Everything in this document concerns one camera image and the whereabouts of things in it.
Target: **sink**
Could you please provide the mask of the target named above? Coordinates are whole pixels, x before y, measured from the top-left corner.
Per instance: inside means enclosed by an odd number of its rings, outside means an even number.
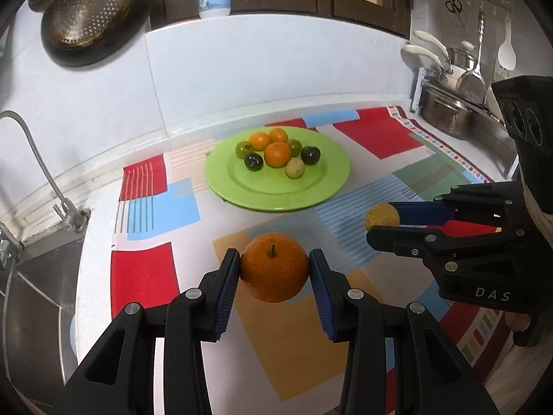
[[[18,263],[0,269],[0,371],[46,413],[77,367],[71,324],[85,236],[52,230],[26,246]]]

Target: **green tomato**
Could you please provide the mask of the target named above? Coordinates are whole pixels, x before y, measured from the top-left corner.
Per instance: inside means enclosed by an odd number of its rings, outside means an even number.
[[[301,153],[301,149],[303,148],[301,142],[296,139],[290,139],[289,141],[287,141],[287,144],[290,147],[290,151],[292,152],[292,157],[297,158]]]
[[[238,142],[234,150],[239,159],[244,159],[248,154],[253,152],[253,145],[250,142]]]

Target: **white handle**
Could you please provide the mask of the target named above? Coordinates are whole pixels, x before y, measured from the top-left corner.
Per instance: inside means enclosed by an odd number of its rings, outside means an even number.
[[[461,46],[462,46],[465,50],[467,50],[469,53],[470,53],[473,49],[475,49],[475,46],[472,45],[472,44],[471,44],[469,41],[467,41],[467,40],[462,40],[462,41],[461,41]]]
[[[413,31],[413,34],[415,35],[415,37],[418,37],[420,40],[424,40],[425,42],[436,45],[440,49],[444,57],[446,58],[449,57],[449,55],[447,54],[446,46],[442,44],[442,42],[440,42],[432,34],[427,33],[425,31],[418,31],[418,30]]]
[[[435,63],[439,68],[442,68],[442,63],[440,62],[440,58],[438,57],[438,55],[435,55],[434,53],[427,50],[426,48],[423,48],[419,45],[407,44],[402,47],[402,50],[412,55],[429,57],[430,59],[432,59],[433,63]]]
[[[508,44],[511,43],[511,19],[509,16],[505,17],[505,40]]]

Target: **orange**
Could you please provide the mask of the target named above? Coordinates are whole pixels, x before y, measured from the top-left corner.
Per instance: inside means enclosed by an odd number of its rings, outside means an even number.
[[[271,142],[286,142],[288,140],[288,134],[282,128],[274,128],[269,132]]]
[[[292,157],[292,150],[284,142],[275,142],[265,148],[263,156],[267,165],[279,169],[286,166]]]
[[[266,132],[255,132],[248,139],[255,151],[263,151],[271,143],[271,138]]]
[[[307,281],[309,260],[294,239],[275,232],[253,239],[240,257],[240,278],[254,298],[281,303]]]

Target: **dark plum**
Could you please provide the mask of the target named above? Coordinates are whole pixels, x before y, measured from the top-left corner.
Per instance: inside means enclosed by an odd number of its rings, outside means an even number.
[[[301,159],[305,165],[315,165],[321,159],[321,151],[317,147],[303,147]]]
[[[248,170],[257,172],[263,167],[263,158],[257,153],[250,153],[245,156],[244,163]]]

